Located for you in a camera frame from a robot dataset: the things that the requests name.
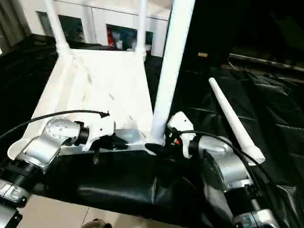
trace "black plastic sheet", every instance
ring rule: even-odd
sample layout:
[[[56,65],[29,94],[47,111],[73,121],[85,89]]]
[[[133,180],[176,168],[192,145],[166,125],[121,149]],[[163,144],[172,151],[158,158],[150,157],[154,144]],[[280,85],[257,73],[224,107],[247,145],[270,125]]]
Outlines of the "black plastic sheet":
[[[107,49],[101,45],[71,43],[73,48]],[[29,119],[55,65],[57,54],[51,38],[31,36],[15,50],[0,57],[0,133]],[[145,63],[152,104],[155,103],[161,59]],[[304,90],[301,80],[290,76],[254,75],[211,68],[206,72],[181,70],[171,113],[183,111],[195,130],[237,141],[208,84],[215,77],[241,122],[266,157],[263,167],[281,187],[286,199],[303,219]],[[5,160],[8,146],[22,130],[1,142]],[[146,152],[60,156],[36,194],[120,213],[143,216],[187,227],[228,227],[204,196],[201,162],[174,162]],[[272,187],[265,194],[290,227],[297,227]]]

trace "cabinet door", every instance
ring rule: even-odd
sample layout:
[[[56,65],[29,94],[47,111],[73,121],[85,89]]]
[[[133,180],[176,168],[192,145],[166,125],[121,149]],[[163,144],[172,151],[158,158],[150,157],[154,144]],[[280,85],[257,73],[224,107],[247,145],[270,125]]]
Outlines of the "cabinet door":
[[[19,0],[31,32],[52,36],[43,0]],[[72,3],[54,1],[59,19],[67,39],[96,43],[92,8]]]
[[[117,11],[93,8],[94,26],[97,42],[108,45],[108,26],[118,26],[128,29],[139,27],[137,15]],[[162,57],[166,40],[168,22],[161,19],[147,18],[146,31],[152,33],[152,55]]]

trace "glass cabinet door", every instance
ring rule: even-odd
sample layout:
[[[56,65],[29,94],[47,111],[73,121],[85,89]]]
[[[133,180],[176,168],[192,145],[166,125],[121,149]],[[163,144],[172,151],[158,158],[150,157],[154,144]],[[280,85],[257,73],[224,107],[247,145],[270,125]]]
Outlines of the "glass cabinet door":
[[[43,0],[19,0],[31,32],[52,36],[53,32]],[[72,3],[54,1],[64,34],[68,40],[96,43],[92,8]]]

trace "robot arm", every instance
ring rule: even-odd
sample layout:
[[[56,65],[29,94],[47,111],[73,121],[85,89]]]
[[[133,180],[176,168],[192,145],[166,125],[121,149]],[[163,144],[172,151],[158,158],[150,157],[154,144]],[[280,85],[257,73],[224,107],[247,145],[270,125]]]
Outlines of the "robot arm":
[[[187,131],[193,130],[193,124],[184,113],[179,112],[170,119],[168,128],[172,131]],[[279,227],[262,193],[231,147],[214,137],[203,135],[197,138],[194,133],[182,134],[180,139],[184,157],[190,158],[193,153],[198,153],[203,166],[215,174],[233,214],[235,227]]]
[[[35,185],[41,181],[54,158],[64,146],[89,144],[99,137],[112,135],[112,119],[105,119],[105,129],[96,134],[82,122],[64,118],[48,121],[42,134],[33,138],[0,175],[0,228],[14,228],[22,219],[16,208],[26,205]]]

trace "black cable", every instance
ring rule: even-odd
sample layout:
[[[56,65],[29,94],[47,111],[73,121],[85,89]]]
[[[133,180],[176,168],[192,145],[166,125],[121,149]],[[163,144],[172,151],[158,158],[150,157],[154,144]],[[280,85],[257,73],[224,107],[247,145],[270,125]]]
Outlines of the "black cable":
[[[99,112],[99,111],[94,111],[94,110],[70,110],[70,111],[62,111],[62,112],[57,112],[57,113],[51,113],[51,114],[47,114],[47,115],[42,115],[39,117],[35,117],[33,119],[30,119],[28,121],[25,121],[15,127],[13,127],[12,129],[8,130],[7,132],[5,132],[4,134],[0,135],[0,140],[2,138],[4,138],[5,136],[7,136],[8,134],[10,134],[11,132],[17,130],[18,128],[21,128],[29,123],[38,121],[38,120],[42,120],[42,119],[46,119],[52,116],[56,116],[56,115],[64,115],[64,114],[69,114],[69,113],[94,113],[94,114],[99,114],[101,118],[108,116],[108,113],[103,113],[103,112]]]
[[[251,176],[251,178],[253,179],[253,182],[258,185],[258,182],[257,182],[257,179],[255,177],[255,174],[252,172],[248,162],[246,161],[246,159],[244,158],[247,157],[248,159],[250,159],[261,171],[262,173],[265,175],[265,177],[268,179],[269,183],[274,187],[274,189],[276,190],[277,194],[280,196],[280,198],[282,199],[282,201],[284,202],[285,206],[287,207],[287,209],[289,210],[289,212],[291,213],[294,221],[296,222],[297,226],[299,228],[301,228],[301,223],[299,221],[299,218],[298,216],[296,215],[294,209],[292,208],[292,206],[290,205],[290,203],[288,201],[286,201],[285,199],[285,196],[281,193],[279,187],[276,185],[275,181],[272,179],[272,177],[267,173],[267,171],[262,167],[261,164],[259,164],[254,158],[252,158],[250,155],[246,154],[245,152],[243,151],[240,151],[238,148],[236,148],[235,146],[233,146],[230,142],[228,142],[227,140],[221,138],[220,136],[217,136],[217,135],[214,135],[214,134],[211,134],[211,133],[207,133],[207,132],[201,132],[201,131],[182,131],[182,132],[179,132],[179,135],[181,134],[185,134],[185,133],[197,133],[197,134],[202,134],[202,135],[207,135],[207,136],[210,136],[210,137],[214,137],[224,143],[226,143],[229,147],[231,147],[233,149],[233,151],[235,152],[235,154],[241,159],[241,161],[244,163],[246,169],[248,170],[248,173],[249,175],[251,176],[253,174],[253,176]]]

